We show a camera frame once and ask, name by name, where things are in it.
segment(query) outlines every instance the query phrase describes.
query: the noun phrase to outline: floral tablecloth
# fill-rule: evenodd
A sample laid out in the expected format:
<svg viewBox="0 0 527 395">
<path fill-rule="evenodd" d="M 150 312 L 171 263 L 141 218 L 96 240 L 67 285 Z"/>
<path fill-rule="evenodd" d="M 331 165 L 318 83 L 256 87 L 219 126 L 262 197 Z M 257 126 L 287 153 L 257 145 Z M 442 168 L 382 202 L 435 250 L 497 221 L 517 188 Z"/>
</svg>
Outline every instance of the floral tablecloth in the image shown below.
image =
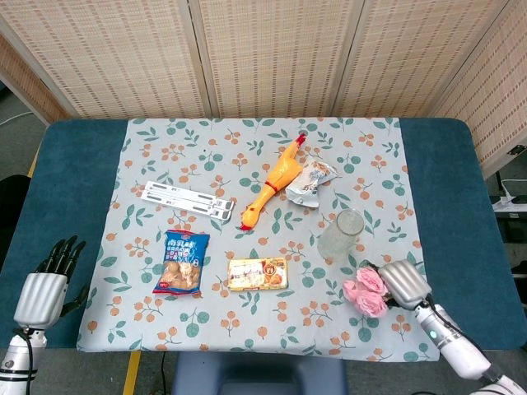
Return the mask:
<svg viewBox="0 0 527 395">
<path fill-rule="evenodd" d="M 282 191 L 254 230 L 240 214 L 280 152 L 299 133 L 297 154 L 334 165 L 340 177 L 320 187 L 320 207 L 286 200 Z M 231 221 L 141 200 L 149 180 L 235 199 Z M 344 262 L 324 261 L 317 237 L 344 208 L 366 227 Z M 154 296 L 164 233 L 211 235 L 201 295 Z M 285 290 L 230 292 L 230 258 L 289 260 Z M 437 360 L 412 313 L 359 314 L 342 283 L 369 260 L 407 258 L 424 275 L 399 121 L 396 118 L 134 119 L 128 123 L 115 190 L 91 282 L 77 348 L 82 351 L 182 350 L 284 352 L 349 360 Z"/>
</svg>

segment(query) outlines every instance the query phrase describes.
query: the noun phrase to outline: floor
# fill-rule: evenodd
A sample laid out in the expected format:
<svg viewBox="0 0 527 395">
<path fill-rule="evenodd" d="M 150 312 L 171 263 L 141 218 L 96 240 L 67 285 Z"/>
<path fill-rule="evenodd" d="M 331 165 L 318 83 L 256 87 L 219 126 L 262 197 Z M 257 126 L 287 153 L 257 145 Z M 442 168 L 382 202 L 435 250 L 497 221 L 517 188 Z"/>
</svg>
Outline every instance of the floor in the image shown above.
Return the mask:
<svg viewBox="0 0 527 395">
<path fill-rule="evenodd" d="M 26 111 L 27 108 L 13 94 L 0 93 L 0 123 Z M 0 126 L 0 179 L 11 174 L 27 174 L 44 130 L 45 126 L 34 115 L 26 115 Z M 501 174 L 503 178 L 524 178 L 526 170 L 527 154 L 511 162 Z M 495 179 L 489 179 L 487 186 L 490 194 L 499 193 Z M 509 246 L 508 249 L 512 258 L 527 256 L 517 246 Z M 4 353 L 5 350 L 0 350 L 0 358 Z M 489 351 L 488 354 L 493 363 L 527 388 L 527 352 Z M 161 357 L 161 353 L 142 353 L 136 394 L 160 393 Z M 166 355 L 168 388 L 174 378 L 176 358 L 175 353 Z M 55 395 L 121 393 L 127 366 L 128 353 L 84 354 L 75 350 L 47 350 L 32 392 Z M 481 387 L 480 383 L 460 379 L 444 360 L 416 364 L 350 361 L 347 362 L 347 378 L 350 393 L 354 395 L 410 395 L 417 391 L 463 395 Z"/>
</svg>

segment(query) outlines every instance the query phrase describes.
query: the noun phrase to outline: small yellow box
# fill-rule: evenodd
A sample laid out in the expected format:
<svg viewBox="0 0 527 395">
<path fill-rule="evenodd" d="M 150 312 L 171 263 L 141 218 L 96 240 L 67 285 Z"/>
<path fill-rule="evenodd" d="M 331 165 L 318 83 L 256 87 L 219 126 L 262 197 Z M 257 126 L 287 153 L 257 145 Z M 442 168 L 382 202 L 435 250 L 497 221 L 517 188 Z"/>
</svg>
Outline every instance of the small yellow box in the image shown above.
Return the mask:
<svg viewBox="0 0 527 395">
<path fill-rule="evenodd" d="M 287 288 L 287 260 L 232 259 L 227 275 L 231 290 L 280 290 Z"/>
</svg>

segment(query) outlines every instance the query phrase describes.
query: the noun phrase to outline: silver robotic hand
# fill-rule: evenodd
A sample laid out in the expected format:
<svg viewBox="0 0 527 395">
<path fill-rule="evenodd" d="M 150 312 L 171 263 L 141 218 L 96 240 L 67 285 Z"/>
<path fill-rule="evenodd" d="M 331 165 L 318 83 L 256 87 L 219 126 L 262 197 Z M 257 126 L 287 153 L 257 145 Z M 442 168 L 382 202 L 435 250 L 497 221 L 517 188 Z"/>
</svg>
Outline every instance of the silver robotic hand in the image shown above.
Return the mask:
<svg viewBox="0 0 527 395">
<path fill-rule="evenodd" d="M 0 365 L 0 395 L 30 393 L 48 342 L 44 331 L 79 307 L 87 297 L 85 286 L 73 302 L 63 304 L 79 254 L 86 245 L 82 241 L 72 249 L 76 241 L 76 236 L 58 241 L 48 258 L 26 278 L 14 317 L 20 327 L 13 331 L 15 336 Z"/>
<path fill-rule="evenodd" d="M 413 310 L 422 329 L 437 346 L 457 375 L 463 379 L 484 378 L 490 382 L 472 395 L 527 395 L 518 384 L 499 373 L 472 340 L 431 297 L 431 287 L 407 260 L 379 269 L 395 301 Z"/>
</svg>

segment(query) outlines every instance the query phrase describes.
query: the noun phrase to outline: woven screen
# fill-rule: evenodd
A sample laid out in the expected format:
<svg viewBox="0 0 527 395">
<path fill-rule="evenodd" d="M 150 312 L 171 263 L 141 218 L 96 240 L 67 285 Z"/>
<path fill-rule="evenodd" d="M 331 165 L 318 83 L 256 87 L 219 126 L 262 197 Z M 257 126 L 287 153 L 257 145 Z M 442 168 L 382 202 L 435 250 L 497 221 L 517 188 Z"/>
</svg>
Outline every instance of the woven screen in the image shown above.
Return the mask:
<svg viewBox="0 0 527 395">
<path fill-rule="evenodd" d="M 325 115 L 353 4 L 199 0 L 220 115 Z"/>
<path fill-rule="evenodd" d="M 18 52 L 0 35 L 0 75 L 48 123 L 69 118 L 48 87 L 31 71 Z"/>
<path fill-rule="evenodd" d="M 203 117 L 175 0 L 0 1 L 82 117 Z"/>
<path fill-rule="evenodd" d="M 485 164 L 527 133 L 527 2 L 514 1 L 455 80 L 436 116 L 465 121 Z"/>
<path fill-rule="evenodd" d="M 505 0 L 371 0 L 335 114 L 426 116 Z"/>
</svg>

